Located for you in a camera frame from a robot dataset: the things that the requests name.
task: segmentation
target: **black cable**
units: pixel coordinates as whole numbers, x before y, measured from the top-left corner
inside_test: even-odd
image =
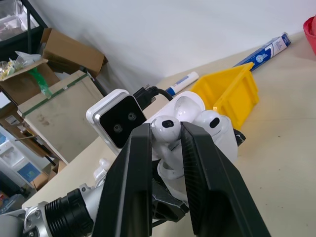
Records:
[[[166,92],[165,90],[157,88],[157,92],[160,95],[163,95],[164,97],[166,97],[169,101],[172,100],[172,96],[168,92]]]
[[[172,96],[168,92],[166,92],[165,90],[159,89],[156,86],[152,86],[147,89],[142,87],[138,91],[136,91],[133,94],[133,96],[137,100],[137,103],[139,104],[140,108],[144,110],[153,102],[153,98],[158,94],[163,95],[169,101],[172,100]]]
[[[163,223],[165,223],[166,221],[163,221],[163,220],[158,220],[158,221],[155,221],[155,222],[153,222],[153,227],[156,227],[156,226],[158,226],[158,225],[161,225],[161,224],[163,224]]]

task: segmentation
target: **white tube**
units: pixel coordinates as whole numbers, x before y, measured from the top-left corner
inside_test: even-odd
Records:
[[[195,82],[197,79],[198,79],[198,74],[196,72],[191,72],[190,74],[187,74],[181,80],[177,81],[174,85],[169,87],[166,91],[170,95],[174,96],[176,93],[183,90],[185,87]]]

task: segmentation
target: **white wall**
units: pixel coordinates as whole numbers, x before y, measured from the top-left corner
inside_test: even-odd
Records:
[[[316,14],[315,0],[30,2],[49,26],[105,53],[111,79],[119,78],[130,92],[262,45],[285,31],[301,31]]]

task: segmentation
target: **camera lens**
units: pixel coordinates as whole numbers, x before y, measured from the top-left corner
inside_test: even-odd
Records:
[[[174,124],[173,124],[173,121],[171,121],[171,120],[166,120],[166,121],[163,121],[163,122],[162,122],[162,126],[165,127],[165,128],[169,128],[169,127],[173,127]]]
[[[137,116],[133,112],[128,114],[128,119],[130,121],[134,121],[136,118],[137,118]]]
[[[116,132],[116,133],[120,133],[120,132],[123,131],[123,128],[122,128],[121,125],[115,124],[114,127],[113,127],[113,130],[114,130],[114,132]]]

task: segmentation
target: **black cylindrical motor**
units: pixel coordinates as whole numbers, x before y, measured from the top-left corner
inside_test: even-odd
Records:
[[[48,203],[45,214],[53,237],[83,237],[92,232],[93,220],[79,189]]]

